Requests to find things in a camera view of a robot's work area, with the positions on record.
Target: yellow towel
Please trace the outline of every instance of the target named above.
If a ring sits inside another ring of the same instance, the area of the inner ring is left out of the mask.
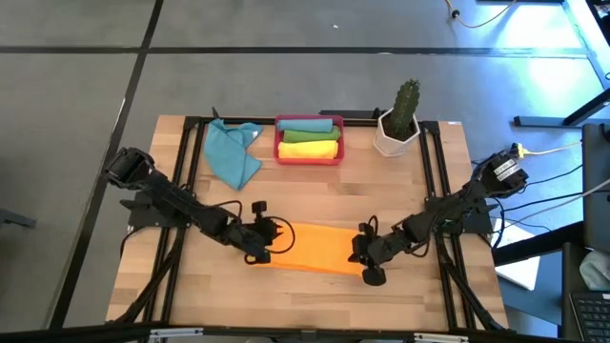
[[[336,141],[316,141],[301,143],[280,142],[279,158],[323,158],[333,159],[336,157],[339,145]]]
[[[361,276],[363,266],[347,261],[352,254],[352,238],[358,234],[357,230],[296,223],[293,223],[293,228],[296,236],[293,248],[285,253],[272,254],[269,264],[256,266]],[[274,239],[270,250],[281,251],[290,245],[293,239],[290,229],[283,225],[280,231],[283,234]]]

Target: teal towel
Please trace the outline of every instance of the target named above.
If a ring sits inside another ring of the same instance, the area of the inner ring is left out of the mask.
[[[246,149],[262,131],[253,123],[228,129],[222,119],[215,119],[208,125],[206,159],[213,174],[234,190],[241,191],[260,168],[260,161],[249,155]]]
[[[277,129],[328,133],[333,130],[333,119],[282,119]]]

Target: white wire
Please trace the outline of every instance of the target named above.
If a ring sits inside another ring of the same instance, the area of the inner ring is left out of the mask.
[[[555,205],[555,206],[552,206],[552,207],[550,207],[550,208],[548,208],[548,209],[540,210],[540,211],[538,211],[538,212],[534,212],[534,213],[532,213],[532,214],[530,214],[530,215],[526,215],[526,216],[522,217],[520,220],[518,220],[518,221],[516,221],[516,222],[512,223],[511,225],[504,227],[504,229],[506,229],[506,228],[510,228],[510,227],[512,227],[513,225],[516,225],[516,224],[518,224],[518,223],[522,222],[523,220],[528,219],[528,218],[531,218],[531,217],[533,217],[533,216],[535,216],[535,215],[541,214],[541,213],[543,213],[543,212],[551,211],[552,209],[556,209],[556,208],[561,207],[561,206],[563,206],[563,205],[567,205],[567,204],[569,204],[569,203],[571,203],[571,202],[573,202],[573,201],[577,201],[577,200],[579,200],[579,199],[581,199],[581,198],[583,198],[583,197],[585,197],[585,196],[587,196],[587,195],[591,194],[592,192],[597,191],[598,189],[602,188],[603,186],[605,186],[605,185],[607,185],[607,184],[609,184],[609,183],[610,183],[610,178],[609,178],[609,179],[607,179],[607,180],[605,180],[605,181],[603,181],[602,183],[598,184],[596,187],[592,188],[591,190],[589,190],[589,191],[587,191],[587,192],[584,192],[583,194],[576,195],[575,197],[571,198],[570,200],[564,201],[564,202],[562,202],[562,203],[560,203],[560,204],[557,204],[557,205]]]
[[[451,0],[445,0],[445,2],[447,3],[447,6],[449,6],[449,9],[451,10],[451,13],[453,13],[454,10],[456,10],[456,8],[454,8],[454,4],[451,3]],[[517,2],[517,0],[513,0],[510,4],[508,4],[504,10],[501,10],[498,14],[496,14],[493,18],[489,19],[486,22],[483,22],[481,24],[478,25],[468,25],[466,23],[464,23],[461,18],[459,17],[459,14],[456,15],[456,19],[459,21],[459,23],[463,26],[465,26],[468,29],[476,29],[476,28],[480,28],[483,25],[487,25],[491,22],[493,22],[494,20],[496,20],[499,16],[501,16],[504,12],[506,12],[508,9],[511,8],[511,6],[515,5],[515,3]]]
[[[538,152],[536,152],[536,151],[528,151],[525,154],[542,155],[542,154],[546,154],[546,153],[550,153],[550,152],[562,151],[562,150],[565,150],[565,149],[568,149],[568,148],[572,148],[574,146],[581,145],[581,144],[582,144],[582,142],[579,141],[579,142],[575,142],[575,143],[572,143],[572,144],[568,144],[568,145],[566,145],[564,147],[560,147],[560,148],[556,148],[556,149],[551,149],[550,151],[538,151]]]

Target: keyboard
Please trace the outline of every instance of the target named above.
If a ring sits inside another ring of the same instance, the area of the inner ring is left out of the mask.
[[[570,301],[582,340],[610,343],[610,293],[571,293]]]

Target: red tray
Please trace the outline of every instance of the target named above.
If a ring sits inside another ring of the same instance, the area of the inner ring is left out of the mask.
[[[341,136],[339,137],[338,152],[334,159],[323,159],[323,158],[279,158],[278,146],[279,142],[284,139],[284,131],[277,129],[277,122],[280,120],[291,120],[291,119],[333,119],[333,125],[339,127]],[[345,148],[343,146],[343,117],[338,115],[319,115],[319,114],[298,114],[298,115],[287,115],[282,114],[275,118],[275,140],[274,140],[274,157],[277,163],[282,165],[323,165],[323,166],[336,166],[343,160],[343,154]]]

